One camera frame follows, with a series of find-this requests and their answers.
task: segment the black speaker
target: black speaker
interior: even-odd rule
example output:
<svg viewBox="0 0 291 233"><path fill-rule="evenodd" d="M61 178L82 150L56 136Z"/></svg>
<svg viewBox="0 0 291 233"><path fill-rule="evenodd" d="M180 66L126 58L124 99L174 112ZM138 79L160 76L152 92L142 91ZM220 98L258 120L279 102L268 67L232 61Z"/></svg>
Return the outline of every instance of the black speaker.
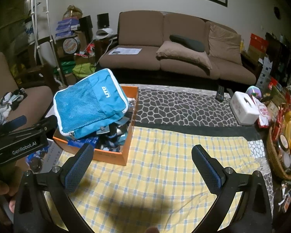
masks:
<svg viewBox="0 0 291 233"><path fill-rule="evenodd" d="M109 13L97 15L98 29L108 28L110 26Z"/></svg>
<svg viewBox="0 0 291 233"><path fill-rule="evenodd" d="M84 32L86 37L86 42L89 44L93 40L93 24L91 16L82 17L79 19L80 30Z"/></svg>

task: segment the patterned rug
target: patterned rug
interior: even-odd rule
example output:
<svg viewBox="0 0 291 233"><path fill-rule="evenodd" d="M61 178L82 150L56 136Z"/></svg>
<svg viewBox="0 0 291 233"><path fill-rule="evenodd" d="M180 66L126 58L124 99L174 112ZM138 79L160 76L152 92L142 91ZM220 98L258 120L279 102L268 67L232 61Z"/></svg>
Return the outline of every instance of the patterned rug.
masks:
<svg viewBox="0 0 291 233"><path fill-rule="evenodd" d="M136 122L179 126L240 126L229 106L230 96L225 93L224 102L215 99L216 92L168 86L132 85L139 88L139 106ZM262 140L249 141L249 148L260 163L268 190L271 211L274 208L272 174L265 156Z"/></svg>
<svg viewBox="0 0 291 233"><path fill-rule="evenodd" d="M215 96L141 88L136 121L190 126L238 126L229 100L225 98L220 103Z"/></svg>

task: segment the blue gripper pad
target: blue gripper pad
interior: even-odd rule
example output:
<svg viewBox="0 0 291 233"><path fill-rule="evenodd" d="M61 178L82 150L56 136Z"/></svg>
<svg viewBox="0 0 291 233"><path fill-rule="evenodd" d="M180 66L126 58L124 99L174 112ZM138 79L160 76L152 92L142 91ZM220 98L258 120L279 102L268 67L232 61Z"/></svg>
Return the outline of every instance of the blue gripper pad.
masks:
<svg viewBox="0 0 291 233"><path fill-rule="evenodd" d="M85 143L81 149L64 163L61 183L66 194L74 193L94 156L94 147Z"/></svg>
<svg viewBox="0 0 291 233"><path fill-rule="evenodd" d="M200 144L192 148L192 160L200 175L202 175L209 191L212 194L218 195L225 182L223 166L218 160L210 157Z"/></svg>

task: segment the sofa cushion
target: sofa cushion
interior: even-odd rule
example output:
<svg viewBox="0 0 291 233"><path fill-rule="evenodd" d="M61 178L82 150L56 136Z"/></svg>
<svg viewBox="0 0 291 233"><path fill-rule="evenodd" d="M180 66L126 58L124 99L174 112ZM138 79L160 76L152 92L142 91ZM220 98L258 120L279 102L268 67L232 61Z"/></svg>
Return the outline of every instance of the sofa cushion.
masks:
<svg viewBox="0 0 291 233"><path fill-rule="evenodd" d="M174 43L171 41L165 41L163 43L163 45L156 52L156 57L158 59L167 58L183 60L194 64L199 64L210 70L212 69L206 52L193 51L179 43Z"/></svg>
<svg viewBox="0 0 291 233"><path fill-rule="evenodd" d="M7 92L13 92L18 89L17 84L9 71L5 56L0 52L0 100Z"/></svg>
<svg viewBox="0 0 291 233"><path fill-rule="evenodd" d="M53 101L53 94L49 87L41 86L25 89L27 97L19 104L18 108L11 111L7 120L11 121L22 115L27 117L27 123L21 127L24 129L37 123L46 113Z"/></svg>
<svg viewBox="0 0 291 233"><path fill-rule="evenodd" d="M136 55L109 55L115 48L142 49ZM103 68L128 68L140 70L159 70L159 60L156 58L158 47L154 46L117 46L104 55L99 63Z"/></svg>
<svg viewBox="0 0 291 233"><path fill-rule="evenodd" d="M205 51L207 54L209 54L209 32L210 32L210 25L211 24L215 24L217 26L220 26L221 28L223 29L226 29L228 31L231 31L231 32L234 32L234 33L237 33L235 30L233 30L232 28L230 27L227 27L225 25L222 25L222 24L219 24L219 23L215 23L215 22L212 22L212 21L207 21L205 23L205 37L204 37L204 44L205 44Z"/></svg>
<svg viewBox="0 0 291 233"><path fill-rule="evenodd" d="M247 85L254 85L255 75L236 63L209 56L212 66L216 66L220 71L220 79L239 82Z"/></svg>
<svg viewBox="0 0 291 233"><path fill-rule="evenodd" d="M163 44L164 16L159 11L121 12L119 45L157 46Z"/></svg>
<svg viewBox="0 0 291 233"><path fill-rule="evenodd" d="M176 34L201 41L205 45L204 32L205 22L198 17L178 13L168 13L164 17L164 41Z"/></svg>
<svg viewBox="0 0 291 233"><path fill-rule="evenodd" d="M187 74L201 78L210 78L213 80L217 80L220 75L219 69L213 64L212 69L209 70L203 66L181 60L162 59L160 63L161 69L166 72Z"/></svg>
<svg viewBox="0 0 291 233"><path fill-rule="evenodd" d="M211 24L209 33L209 55L241 63L241 35Z"/></svg>

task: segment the human hand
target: human hand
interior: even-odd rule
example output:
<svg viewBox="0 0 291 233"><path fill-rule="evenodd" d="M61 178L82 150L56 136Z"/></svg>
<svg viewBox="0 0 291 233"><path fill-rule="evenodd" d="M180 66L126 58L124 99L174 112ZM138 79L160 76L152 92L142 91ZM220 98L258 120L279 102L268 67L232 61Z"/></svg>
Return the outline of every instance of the human hand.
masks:
<svg viewBox="0 0 291 233"><path fill-rule="evenodd" d="M23 175L22 170L19 167L15 166L13 177L8 184L0 180L0 195L7 194L8 196L11 197L11 200L9 201L9 208L12 213L14 213L14 207L16 202L15 194L18 191L22 175ZM9 220L1 208L0 208L0 221L5 225L9 224Z"/></svg>

